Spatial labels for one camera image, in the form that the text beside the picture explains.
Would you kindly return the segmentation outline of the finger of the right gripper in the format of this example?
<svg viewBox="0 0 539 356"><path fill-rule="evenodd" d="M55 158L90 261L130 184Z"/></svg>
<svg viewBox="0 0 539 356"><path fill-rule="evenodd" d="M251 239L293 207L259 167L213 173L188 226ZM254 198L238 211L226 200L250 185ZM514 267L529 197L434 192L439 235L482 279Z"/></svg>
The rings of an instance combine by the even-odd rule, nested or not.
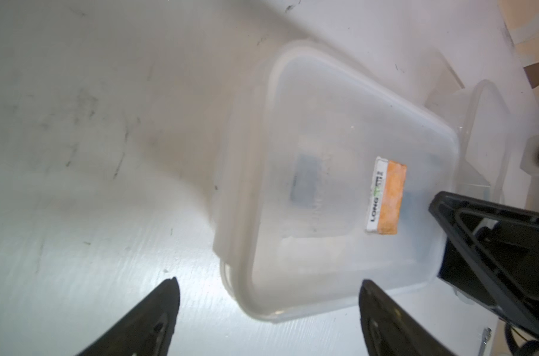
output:
<svg viewBox="0 0 539 356"><path fill-rule="evenodd" d="M446 191L429 212L449 242L441 278L539 339L539 212Z"/></svg>

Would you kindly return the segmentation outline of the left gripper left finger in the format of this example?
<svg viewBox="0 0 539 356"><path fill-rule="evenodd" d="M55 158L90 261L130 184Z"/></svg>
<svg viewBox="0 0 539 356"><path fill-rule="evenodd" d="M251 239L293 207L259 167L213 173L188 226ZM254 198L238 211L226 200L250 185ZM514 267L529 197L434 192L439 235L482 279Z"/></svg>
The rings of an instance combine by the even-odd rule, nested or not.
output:
<svg viewBox="0 0 539 356"><path fill-rule="evenodd" d="M166 279L80 354L167 355L179 308L177 279Z"/></svg>

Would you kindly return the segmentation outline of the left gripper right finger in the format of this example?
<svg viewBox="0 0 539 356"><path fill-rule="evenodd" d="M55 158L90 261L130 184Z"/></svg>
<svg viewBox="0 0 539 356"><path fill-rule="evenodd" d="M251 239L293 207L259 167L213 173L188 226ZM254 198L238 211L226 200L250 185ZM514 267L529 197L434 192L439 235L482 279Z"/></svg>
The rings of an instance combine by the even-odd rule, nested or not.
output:
<svg viewBox="0 0 539 356"><path fill-rule="evenodd" d="M453 354L372 280L362 282L358 305L369 355Z"/></svg>

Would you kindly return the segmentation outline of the small clear lunch box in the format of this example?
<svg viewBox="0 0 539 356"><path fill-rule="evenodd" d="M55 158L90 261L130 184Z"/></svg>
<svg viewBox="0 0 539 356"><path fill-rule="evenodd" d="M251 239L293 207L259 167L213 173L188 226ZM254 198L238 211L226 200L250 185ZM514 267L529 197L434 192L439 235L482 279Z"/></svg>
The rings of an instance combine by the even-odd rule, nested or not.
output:
<svg viewBox="0 0 539 356"><path fill-rule="evenodd" d="M238 94L214 181L226 290L272 323L431 283L445 238L428 207L456 187L459 138L328 47L294 41Z"/></svg>

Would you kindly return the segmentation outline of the clear lunch box teal seal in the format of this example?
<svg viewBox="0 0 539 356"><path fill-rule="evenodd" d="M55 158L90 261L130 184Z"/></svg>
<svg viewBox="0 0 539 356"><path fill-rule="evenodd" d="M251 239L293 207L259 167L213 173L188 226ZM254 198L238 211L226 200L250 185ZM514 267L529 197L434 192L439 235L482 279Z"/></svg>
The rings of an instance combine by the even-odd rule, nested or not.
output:
<svg viewBox="0 0 539 356"><path fill-rule="evenodd" d="M464 85L451 64L436 50L424 58L434 81L425 107L452 127L460 142L456 192L503 203L512 121L503 96L490 80Z"/></svg>

